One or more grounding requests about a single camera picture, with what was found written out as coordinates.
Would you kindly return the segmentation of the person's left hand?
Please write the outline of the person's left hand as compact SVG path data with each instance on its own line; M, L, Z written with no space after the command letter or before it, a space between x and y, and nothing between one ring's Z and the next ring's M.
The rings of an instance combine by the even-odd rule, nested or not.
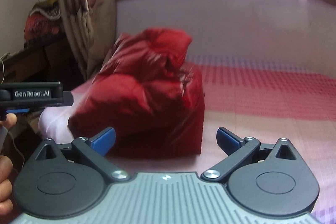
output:
M4 122L1 122L1 128L6 128L10 130L17 123L17 116L15 114L7 114L7 118ZM9 180L9 175L13 170L13 163L7 156L1 156L1 171L0 171L0 207L1 207L1 217L8 215L13 209L13 203L10 200L10 196L13 191L12 184Z

